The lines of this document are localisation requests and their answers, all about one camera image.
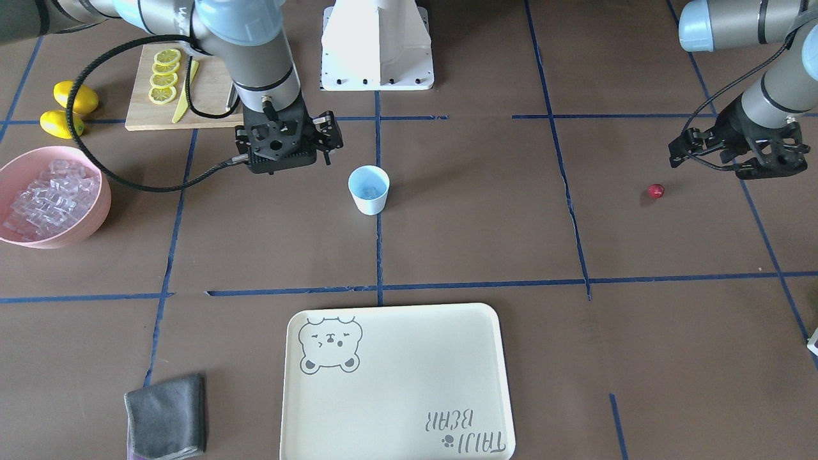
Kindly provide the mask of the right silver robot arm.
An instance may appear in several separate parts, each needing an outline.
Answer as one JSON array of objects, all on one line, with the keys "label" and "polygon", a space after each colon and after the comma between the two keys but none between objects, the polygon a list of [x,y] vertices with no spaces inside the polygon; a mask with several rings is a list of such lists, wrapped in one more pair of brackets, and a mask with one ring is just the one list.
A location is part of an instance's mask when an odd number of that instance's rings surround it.
[{"label": "right silver robot arm", "polygon": [[3,1],[2,44],[125,20],[166,42],[219,58],[243,123],[238,161],[254,174],[312,165],[342,148],[330,111],[313,118],[284,32],[280,1]]}]

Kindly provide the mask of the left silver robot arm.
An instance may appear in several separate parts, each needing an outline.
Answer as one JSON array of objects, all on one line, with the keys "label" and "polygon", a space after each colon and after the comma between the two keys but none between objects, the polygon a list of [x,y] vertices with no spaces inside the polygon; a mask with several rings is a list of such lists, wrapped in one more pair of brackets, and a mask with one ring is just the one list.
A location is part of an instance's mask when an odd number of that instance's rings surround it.
[{"label": "left silver robot arm", "polygon": [[669,163],[686,161],[733,172],[740,180],[784,178],[807,170],[810,147],[799,118],[816,108],[815,1],[691,1],[678,21],[687,52],[716,52],[776,45],[751,76],[757,80],[721,110],[708,129],[684,124],[668,145]]}]

